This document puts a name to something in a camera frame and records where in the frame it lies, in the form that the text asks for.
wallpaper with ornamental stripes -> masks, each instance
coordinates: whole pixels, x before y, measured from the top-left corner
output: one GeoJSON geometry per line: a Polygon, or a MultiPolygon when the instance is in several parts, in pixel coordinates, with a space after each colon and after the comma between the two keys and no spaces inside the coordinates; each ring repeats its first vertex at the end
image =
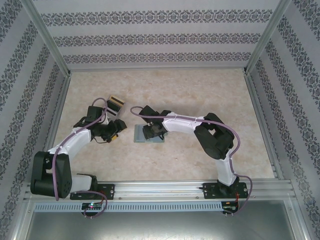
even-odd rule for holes
{"type": "Polygon", "coordinates": [[[35,0],[71,70],[244,67],[279,0],[35,0]]]}
{"type": "Polygon", "coordinates": [[[270,137],[311,239],[320,239],[320,7],[293,0],[251,72],[270,137]]]}
{"type": "Polygon", "coordinates": [[[65,77],[19,0],[0,0],[0,240],[10,235],[65,77]]]}

beige floor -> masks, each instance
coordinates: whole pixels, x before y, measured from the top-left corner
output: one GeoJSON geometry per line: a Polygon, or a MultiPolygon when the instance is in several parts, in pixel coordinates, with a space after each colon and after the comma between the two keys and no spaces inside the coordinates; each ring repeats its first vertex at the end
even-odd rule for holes
{"type": "Polygon", "coordinates": [[[73,73],[55,144],[86,115],[95,98],[110,94],[126,101],[120,118],[128,128],[112,143],[86,145],[71,162],[73,173],[94,174],[100,181],[216,179],[215,161],[194,135],[171,132],[165,143],[134,143],[135,125],[144,121],[129,109],[149,105],[187,116],[217,114],[241,138],[233,157],[235,171],[252,178],[274,177],[240,69],[73,73]]]}

gray base plate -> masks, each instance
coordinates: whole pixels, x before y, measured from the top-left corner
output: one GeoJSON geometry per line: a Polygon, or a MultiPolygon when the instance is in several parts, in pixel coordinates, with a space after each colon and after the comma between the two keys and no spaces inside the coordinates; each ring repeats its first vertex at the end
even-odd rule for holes
{"type": "Polygon", "coordinates": [[[143,127],[145,124],[139,124],[134,126],[134,139],[135,143],[164,143],[165,139],[161,139],[160,137],[153,137],[149,138],[148,140],[145,139],[144,133],[142,132],[143,127]]]}

enclosure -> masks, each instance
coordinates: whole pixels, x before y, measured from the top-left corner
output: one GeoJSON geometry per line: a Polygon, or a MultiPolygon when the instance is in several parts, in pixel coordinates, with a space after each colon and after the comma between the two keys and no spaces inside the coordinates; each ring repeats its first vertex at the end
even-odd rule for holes
{"type": "Polygon", "coordinates": [[[2,0],[1,239],[319,239],[319,4],[2,0]],[[34,155],[110,95],[125,101],[127,129],[70,163],[115,186],[96,221],[81,200],[31,194],[30,181],[34,155]],[[252,193],[239,215],[199,189],[218,172],[195,136],[134,142],[145,122],[130,108],[146,105],[215,113],[239,134],[234,169],[253,181],[240,179],[252,193]]]}

robotic arm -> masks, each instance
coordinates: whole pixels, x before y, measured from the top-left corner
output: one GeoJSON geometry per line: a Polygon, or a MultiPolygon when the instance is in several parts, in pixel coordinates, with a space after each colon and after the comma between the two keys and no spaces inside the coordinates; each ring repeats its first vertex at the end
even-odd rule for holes
{"type": "Polygon", "coordinates": [[[148,105],[138,115],[147,123],[142,129],[146,139],[154,137],[164,138],[164,134],[167,132],[195,134],[205,153],[216,160],[220,190],[226,193],[233,191],[233,188],[239,182],[239,178],[232,172],[229,157],[230,150],[234,146],[233,140],[235,136],[223,126],[201,122],[201,120],[209,120],[223,124],[217,115],[208,113],[206,116],[192,117],[178,115],[169,110],[159,113],[148,105]]]}
{"type": "Polygon", "coordinates": [[[118,137],[118,133],[127,128],[124,121],[116,119],[114,121],[109,121],[108,124],[96,122],[77,133],[77,130],[98,120],[103,114],[103,110],[102,107],[89,106],[87,115],[73,126],[70,135],[76,134],[72,137],[69,137],[70,135],[68,135],[65,138],[68,140],[62,147],[60,147],[61,144],[59,143],[56,147],[51,148],[47,152],[39,151],[35,154],[30,186],[33,194],[50,197],[55,196],[53,174],[47,172],[47,170],[52,169],[53,157],[57,148],[60,148],[55,163],[58,197],[64,199],[69,193],[73,192],[88,190],[97,191],[98,181],[96,176],[87,174],[72,175],[70,161],[72,161],[77,153],[94,138],[101,137],[105,143],[110,143],[118,137]]]}

